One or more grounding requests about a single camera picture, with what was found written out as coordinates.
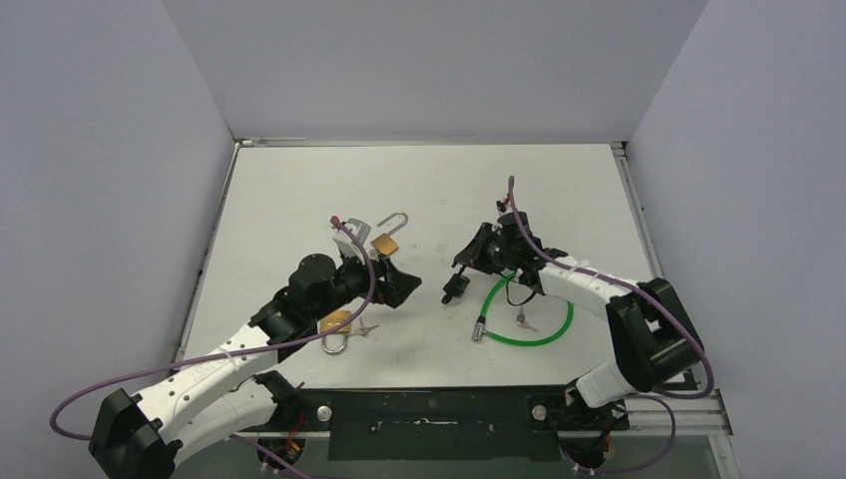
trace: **cable connector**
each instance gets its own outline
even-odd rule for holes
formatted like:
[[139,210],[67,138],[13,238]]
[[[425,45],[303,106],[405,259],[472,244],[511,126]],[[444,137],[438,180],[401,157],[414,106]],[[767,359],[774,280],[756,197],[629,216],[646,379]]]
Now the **cable connector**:
[[485,316],[479,316],[476,319],[476,325],[473,326],[473,342],[482,342],[482,337],[485,335]]

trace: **black cable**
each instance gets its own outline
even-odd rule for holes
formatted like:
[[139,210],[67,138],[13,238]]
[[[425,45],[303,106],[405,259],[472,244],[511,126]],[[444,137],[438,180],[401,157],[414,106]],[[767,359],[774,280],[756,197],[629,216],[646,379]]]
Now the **black cable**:
[[510,298],[509,293],[508,293],[508,283],[509,283],[509,282],[510,282],[510,281],[508,281],[508,282],[506,282],[506,283],[505,283],[505,300],[506,300],[506,301],[508,301],[508,303],[509,303],[509,304],[511,304],[512,306],[515,306],[515,307],[520,307],[520,306],[523,306],[523,305],[525,305],[526,303],[528,303],[529,301],[531,301],[532,299],[534,299],[534,298],[535,298],[535,295],[536,295],[536,294],[538,294],[538,292],[537,292],[537,291],[532,291],[532,294],[529,294],[529,297],[527,297],[526,299],[524,299],[524,300],[523,300],[523,302],[519,302],[519,303],[517,303],[517,304],[514,304],[514,303],[512,303],[512,302],[511,302],[511,298]]

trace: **white wall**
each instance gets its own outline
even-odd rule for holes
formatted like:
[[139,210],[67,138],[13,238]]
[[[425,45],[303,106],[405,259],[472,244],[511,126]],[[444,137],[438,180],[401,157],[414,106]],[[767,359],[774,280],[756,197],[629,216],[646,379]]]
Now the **white wall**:
[[48,415],[173,356],[231,149],[158,0],[0,6],[0,475],[101,477]]
[[843,477],[846,3],[711,0],[629,147],[744,478]]
[[706,0],[164,0],[237,137],[628,139]]

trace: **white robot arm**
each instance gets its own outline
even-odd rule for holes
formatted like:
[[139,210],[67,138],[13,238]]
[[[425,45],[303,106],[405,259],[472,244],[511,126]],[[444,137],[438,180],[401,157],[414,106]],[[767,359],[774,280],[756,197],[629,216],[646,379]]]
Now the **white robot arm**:
[[[370,226],[349,220],[346,228],[365,243]],[[302,409],[298,391],[275,371],[259,373],[301,348],[318,320],[371,287],[355,241],[342,232],[334,240],[340,267],[325,254],[305,257],[288,286],[211,351],[214,359],[183,367],[132,396],[118,389],[104,399],[89,451],[108,477],[166,479],[179,463],[230,434],[271,419],[281,428],[291,422]],[[386,255],[376,254],[372,263],[377,304],[396,308],[422,282]],[[276,347],[292,341],[292,347]]]
[[[458,254],[453,267],[461,265],[444,286],[442,302],[461,296],[470,283],[463,275],[466,268],[486,274],[515,271],[518,283],[538,294],[561,297],[594,315],[605,318],[614,346],[614,357],[575,381],[573,399],[581,407],[595,409],[636,391],[652,391],[671,377],[684,372],[699,359],[688,343],[641,295],[613,284],[618,279],[595,268],[578,263],[572,256],[546,248],[545,255],[567,269],[539,257],[517,225],[515,216],[498,203],[500,217],[495,225],[482,223],[476,236]],[[537,248],[541,240],[532,236],[528,216],[519,212],[528,237]],[[635,284],[635,281],[622,281]],[[668,281],[654,278],[637,283],[637,287],[654,298],[678,320],[700,343],[684,307]],[[474,340],[480,340],[484,329],[480,317],[474,329]]]

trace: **key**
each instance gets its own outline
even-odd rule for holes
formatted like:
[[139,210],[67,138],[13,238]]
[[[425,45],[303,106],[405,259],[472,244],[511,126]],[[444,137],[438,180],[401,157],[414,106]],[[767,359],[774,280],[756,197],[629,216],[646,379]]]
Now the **key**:
[[523,329],[531,329],[534,332],[538,332],[538,329],[535,328],[535,326],[526,322],[526,313],[523,311],[522,306],[520,306],[520,311],[517,313],[517,325]]

